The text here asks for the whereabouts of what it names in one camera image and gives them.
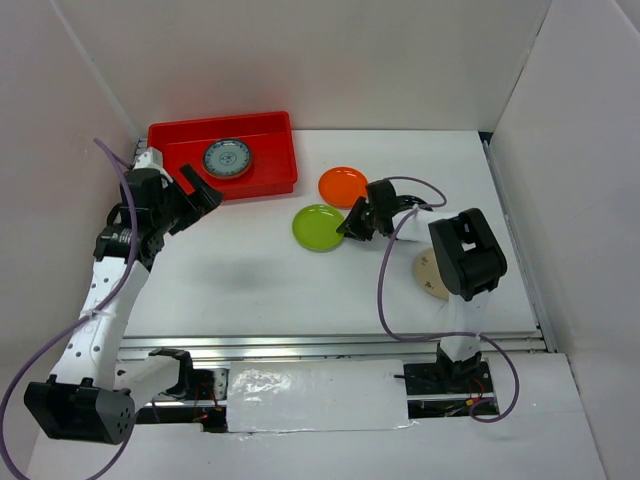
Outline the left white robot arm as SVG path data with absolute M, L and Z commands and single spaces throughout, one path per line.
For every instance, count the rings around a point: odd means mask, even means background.
M 137 412 L 158 395 L 184 399 L 196 390 L 198 376 L 185 350 L 157 348 L 132 367 L 118 360 L 165 235 L 189 228 L 223 200 L 191 166 L 180 173 L 192 192 L 159 167 L 123 175 L 121 201 L 96 238 L 80 324 L 48 379 L 30 383 L 24 394 L 25 406 L 51 439 L 118 445 L 133 430 Z

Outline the blue floral plate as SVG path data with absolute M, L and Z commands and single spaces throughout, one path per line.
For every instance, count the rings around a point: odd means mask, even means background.
M 237 139 L 218 140 L 206 149 L 203 156 L 205 172 L 217 179 L 242 176 L 250 169 L 251 164 L 250 148 Z

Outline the cream floral plate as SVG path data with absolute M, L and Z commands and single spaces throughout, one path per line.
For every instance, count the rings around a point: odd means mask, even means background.
M 412 272 L 416 282 L 429 295 L 440 300 L 448 300 L 449 291 L 440 276 L 433 248 L 427 248 L 415 257 Z

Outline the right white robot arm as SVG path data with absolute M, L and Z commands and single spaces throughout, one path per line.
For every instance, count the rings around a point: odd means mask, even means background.
M 397 240 L 424 242 L 434 251 L 439 277 L 448 292 L 445 332 L 438 341 L 435 380 L 450 392 L 460 390 L 481 362 L 480 332 L 490 297 L 508 265 L 484 213 L 470 208 L 459 213 L 437 212 L 433 205 L 412 195 L 399 195 L 392 178 L 366 185 L 336 232 L 358 241 L 375 233 L 389 239 L 378 277 L 377 308 L 383 330 L 401 342 L 428 341 L 430 337 L 402 337 L 384 318 L 382 295 L 385 269 Z

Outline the lime green plate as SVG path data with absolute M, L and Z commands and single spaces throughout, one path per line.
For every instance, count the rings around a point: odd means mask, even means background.
M 344 216 L 336 208 L 312 204 L 295 214 L 292 233 L 301 247 L 314 252 L 328 252 L 343 241 L 344 235 L 338 232 L 343 221 Z

